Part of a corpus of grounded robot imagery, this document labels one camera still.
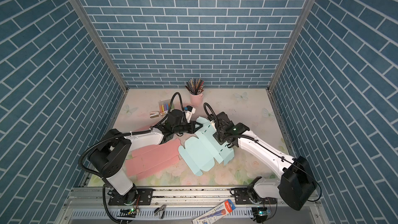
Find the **m&g packaging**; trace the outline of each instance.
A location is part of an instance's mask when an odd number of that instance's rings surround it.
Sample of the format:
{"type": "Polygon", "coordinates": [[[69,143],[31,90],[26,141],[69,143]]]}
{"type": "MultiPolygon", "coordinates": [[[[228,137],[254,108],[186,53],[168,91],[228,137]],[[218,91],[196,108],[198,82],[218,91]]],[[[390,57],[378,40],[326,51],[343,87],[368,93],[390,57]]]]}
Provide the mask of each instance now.
{"type": "Polygon", "coordinates": [[[212,224],[235,209],[235,205],[231,200],[226,200],[217,207],[208,211],[207,213],[197,217],[192,221],[193,224],[212,224]]]}

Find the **pink pencil holder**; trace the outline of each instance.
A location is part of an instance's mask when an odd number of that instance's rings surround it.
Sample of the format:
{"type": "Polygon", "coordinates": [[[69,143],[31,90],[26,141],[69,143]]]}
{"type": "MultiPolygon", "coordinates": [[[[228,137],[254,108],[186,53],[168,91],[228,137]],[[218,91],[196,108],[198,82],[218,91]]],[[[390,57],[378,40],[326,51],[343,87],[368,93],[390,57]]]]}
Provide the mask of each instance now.
{"type": "Polygon", "coordinates": [[[199,95],[193,95],[191,94],[191,104],[193,106],[199,106],[203,103],[203,93],[199,94],[199,95]]]}

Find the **floral tablecloth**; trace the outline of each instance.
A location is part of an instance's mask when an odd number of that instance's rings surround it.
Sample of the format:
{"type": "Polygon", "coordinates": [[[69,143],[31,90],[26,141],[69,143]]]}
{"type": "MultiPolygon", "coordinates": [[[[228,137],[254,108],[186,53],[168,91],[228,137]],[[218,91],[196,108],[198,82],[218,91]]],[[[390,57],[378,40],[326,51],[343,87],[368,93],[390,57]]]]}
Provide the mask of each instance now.
{"type": "MultiPolygon", "coordinates": [[[[158,111],[158,102],[170,99],[177,91],[181,93],[183,105],[189,105],[189,94],[183,89],[130,89],[113,127],[128,132],[158,122],[160,118],[149,118],[149,112],[158,111]]],[[[179,108],[178,101],[176,97],[176,108],[179,108]]],[[[264,141],[288,153],[265,89],[207,89],[204,102],[208,102],[216,113],[224,111],[235,124],[245,124],[264,141]]],[[[206,117],[203,106],[197,107],[192,119],[198,116],[206,117]]],[[[191,136],[194,134],[179,137],[182,145],[191,136]]],[[[151,177],[140,181],[136,177],[130,179],[137,186],[182,186],[246,185],[257,176],[275,178],[271,169],[252,154],[238,147],[234,147],[234,154],[226,166],[223,162],[215,162],[215,166],[200,177],[194,175],[180,157],[178,163],[151,177]]],[[[102,184],[102,180],[93,175],[88,186],[99,187],[102,184]]]]}

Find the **red label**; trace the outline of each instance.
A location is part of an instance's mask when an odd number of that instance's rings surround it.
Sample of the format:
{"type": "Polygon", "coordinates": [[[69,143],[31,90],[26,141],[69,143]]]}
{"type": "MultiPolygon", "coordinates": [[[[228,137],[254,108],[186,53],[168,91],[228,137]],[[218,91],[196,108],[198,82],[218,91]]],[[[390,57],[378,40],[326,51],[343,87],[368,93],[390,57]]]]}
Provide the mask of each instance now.
{"type": "Polygon", "coordinates": [[[228,211],[228,213],[231,213],[232,212],[232,208],[231,208],[231,205],[229,204],[229,202],[225,201],[224,204],[225,204],[225,208],[228,211]]]}

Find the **brick wall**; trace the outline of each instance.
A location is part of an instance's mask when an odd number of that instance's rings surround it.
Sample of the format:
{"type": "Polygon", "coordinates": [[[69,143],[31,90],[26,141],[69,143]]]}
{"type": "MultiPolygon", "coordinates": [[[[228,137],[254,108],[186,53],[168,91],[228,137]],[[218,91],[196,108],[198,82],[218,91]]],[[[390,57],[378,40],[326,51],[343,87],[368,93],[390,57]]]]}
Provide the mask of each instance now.
{"type": "Polygon", "coordinates": [[[398,0],[316,0],[275,96],[331,223],[398,223],[398,0]]]}
{"type": "Polygon", "coordinates": [[[129,87],[266,87],[305,0],[81,0],[129,87]]]}
{"type": "Polygon", "coordinates": [[[67,0],[0,0],[0,223],[47,223],[121,90],[67,0]]]}

